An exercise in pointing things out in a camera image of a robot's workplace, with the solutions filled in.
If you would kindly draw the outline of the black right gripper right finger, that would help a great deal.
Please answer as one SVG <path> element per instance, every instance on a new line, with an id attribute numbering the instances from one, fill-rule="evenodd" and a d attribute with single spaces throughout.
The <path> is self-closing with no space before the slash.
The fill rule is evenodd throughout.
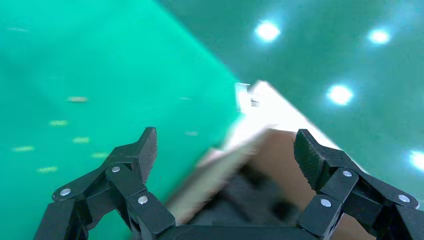
<path id="1" fill-rule="evenodd" d="M 328 240 L 341 218 L 354 218 L 378 240 L 421 240 L 424 213 L 410 194 L 362 171 L 342 150 L 321 145 L 307 129 L 296 133 L 294 158 L 316 195 L 297 226 Z"/>

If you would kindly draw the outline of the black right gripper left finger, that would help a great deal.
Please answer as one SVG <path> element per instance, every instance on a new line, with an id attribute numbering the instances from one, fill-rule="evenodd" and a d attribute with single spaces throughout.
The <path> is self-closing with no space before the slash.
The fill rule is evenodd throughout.
<path id="1" fill-rule="evenodd" d="M 98 168 L 59 187 L 35 239 L 86 240 L 112 211 L 136 240 L 164 239 L 176 220 L 146 187 L 157 151 L 157 131 L 148 127 L 136 142 L 115 147 Z"/>

